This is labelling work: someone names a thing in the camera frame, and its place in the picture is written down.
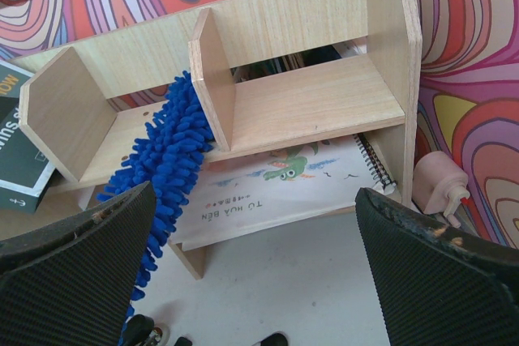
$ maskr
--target spiral binding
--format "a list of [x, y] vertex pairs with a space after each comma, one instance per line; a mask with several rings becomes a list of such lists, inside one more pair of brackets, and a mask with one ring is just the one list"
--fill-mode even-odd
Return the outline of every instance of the spiral binding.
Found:
[[376, 155], [375, 150], [373, 150], [373, 147], [369, 142], [367, 142], [364, 134], [356, 134], [354, 135], [354, 139], [362, 153], [362, 158], [364, 159], [364, 162], [366, 162], [373, 180], [375, 180], [375, 184], [381, 183], [384, 189], [386, 189], [387, 186], [396, 184], [397, 182], [391, 179], [388, 171]]

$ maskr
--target cartoon crocodile illustration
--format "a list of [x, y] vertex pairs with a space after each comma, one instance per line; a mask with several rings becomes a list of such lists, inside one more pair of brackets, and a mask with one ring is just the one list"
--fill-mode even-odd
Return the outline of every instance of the cartoon crocodile illustration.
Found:
[[[329, 144], [329, 141], [322, 141], [324, 144]], [[307, 166], [308, 159], [305, 156], [298, 156], [301, 150], [305, 146], [310, 146], [314, 151], [314, 155], [319, 151], [319, 144], [317, 142], [309, 143], [308, 145], [293, 146], [286, 149], [286, 158], [284, 160], [276, 160], [270, 162], [269, 165], [280, 168], [279, 170], [266, 172], [263, 177], [265, 180], [271, 180], [279, 177], [281, 180], [292, 181], [296, 177], [310, 178], [314, 176], [308, 176], [303, 174]]]

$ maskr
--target white floor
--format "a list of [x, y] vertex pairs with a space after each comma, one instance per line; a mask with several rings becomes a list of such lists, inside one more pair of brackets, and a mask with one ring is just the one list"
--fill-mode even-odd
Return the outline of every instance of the white floor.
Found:
[[387, 345], [355, 215], [287, 224], [216, 244], [195, 281], [166, 247], [136, 312], [167, 323], [168, 345], [252, 346], [276, 331], [290, 346]]

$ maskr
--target wooden shelf leg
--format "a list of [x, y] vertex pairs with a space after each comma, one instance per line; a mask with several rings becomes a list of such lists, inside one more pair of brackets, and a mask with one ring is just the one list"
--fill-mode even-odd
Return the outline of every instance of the wooden shelf leg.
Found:
[[169, 241], [168, 245], [195, 280], [202, 280], [205, 271], [207, 246], [183, 251], [182, 244]]

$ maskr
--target spiral notebook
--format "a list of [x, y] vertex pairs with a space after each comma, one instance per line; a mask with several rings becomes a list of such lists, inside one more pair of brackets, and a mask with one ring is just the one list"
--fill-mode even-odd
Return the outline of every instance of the spiral notebook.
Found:
[[355, 205], [359, 188], [395, 183], [364, 135], [351, 135], [204, 166], [173, 243], [184, 250]]

